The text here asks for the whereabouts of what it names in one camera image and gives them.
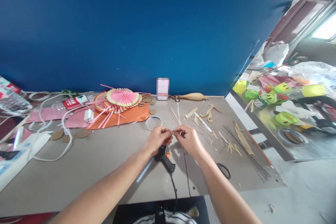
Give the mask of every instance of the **white plastic bag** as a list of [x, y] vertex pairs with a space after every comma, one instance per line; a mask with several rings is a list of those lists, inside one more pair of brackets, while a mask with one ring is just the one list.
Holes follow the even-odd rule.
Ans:
[[272, 61], [277, 67], [281, 66], [286, 55], [288, 54], [289, 46], [283, 41], [269, 43], [264, 49], [264, 61]]
[[315, 61], [302, 62], [292, 66], [288, 75], [304, 85], [323, 84], [328, 95], [335, 96], [336, 68], [331, 65]]

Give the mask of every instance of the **plastic water bottle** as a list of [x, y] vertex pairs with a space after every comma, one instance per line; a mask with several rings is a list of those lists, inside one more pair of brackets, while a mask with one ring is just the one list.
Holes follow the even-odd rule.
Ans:
[[19, 89], [17, 86], [15, 86], [13, 83], [9, 82], [8, 80], [6, 80], [4, 77], [2, 77], [0, 75], [0, 84], [8, 87], [9, 89], [11, 89], [14, 93], [22, 96], [22, 97], [25, 97], [26, 96], [26, 93]]
[[87, 102], [93, 102], [96, 97], [95, 92], [88, 92], [67, 100], [58, 100], [51, 107], [58, 113], [64, 114], [67, 111], [85, 105]]
[[33, 106], [10, 88], [0, 83], [0, 109], [10, 115], [24, 114]]

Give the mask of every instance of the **pink paper fan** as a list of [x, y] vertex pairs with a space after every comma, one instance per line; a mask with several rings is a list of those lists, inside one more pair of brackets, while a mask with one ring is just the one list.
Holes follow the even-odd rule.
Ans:
[[133, 93], [127, 88], [112, 89], [107, 92], [107, 100], [122, 107], [132, 106], [139, 100], [139, 93]]

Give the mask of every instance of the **window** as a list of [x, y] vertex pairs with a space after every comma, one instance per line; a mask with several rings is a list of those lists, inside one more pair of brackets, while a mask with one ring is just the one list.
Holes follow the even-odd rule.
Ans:
[[321, 25], [312, 37], [332, 41], [336, 37], [336, 13]]

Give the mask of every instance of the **black cable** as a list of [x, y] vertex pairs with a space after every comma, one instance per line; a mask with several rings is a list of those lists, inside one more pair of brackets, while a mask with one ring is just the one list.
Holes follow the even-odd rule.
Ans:
[[173, 174], [170, 173], [171, 181], [173, 182], [173, 187], [174, 187], [174, 192], [175, 192], [175, 206], [174, 206], [174, 214], [176, 212], [176, 206], [177, 206], [177, 193], [176, 193], [176, 188], [173, 180]]

